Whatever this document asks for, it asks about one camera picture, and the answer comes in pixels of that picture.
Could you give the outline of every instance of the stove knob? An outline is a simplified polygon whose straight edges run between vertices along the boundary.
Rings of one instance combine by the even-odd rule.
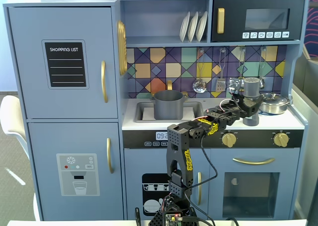
[[[277,133],[274,136],[274,143],[280,147],[285,148],[287,146],[288,140],[289,138],[286,133]]]
[[[233,147],[236,141],[237,141],[237,138],[233,133],[226,133],[222,137],[223,144],[230,148]]]

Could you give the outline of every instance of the gray pot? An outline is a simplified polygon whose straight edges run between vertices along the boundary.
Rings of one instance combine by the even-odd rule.
[[[260,110],[269,114],[282,114],[287,110],[289,99],[276,93],[262,94]]]
[[[156,120],[180,120],[183,118],[183,103],[187,96],[176,90],[159,91],[153,96]]]

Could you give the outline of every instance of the gray cup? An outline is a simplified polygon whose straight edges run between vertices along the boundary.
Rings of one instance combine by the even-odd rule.
[[[156,120],[180,120],[183,118],[183,103],[187,96],[176,90],[159,91],[153,96]]]

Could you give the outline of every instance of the oven window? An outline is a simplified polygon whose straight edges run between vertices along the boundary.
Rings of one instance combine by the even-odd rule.
[[[245,29],[287,29],[289,9],[247,9]]]
[[[273,218],[278,172],[226,172],[223,217]]]

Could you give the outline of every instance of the microwave handle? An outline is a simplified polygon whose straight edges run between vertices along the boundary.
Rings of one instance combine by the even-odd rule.
[[[225,17],[225,9],[218,9],[218,34],[224,33],[224,17]]]

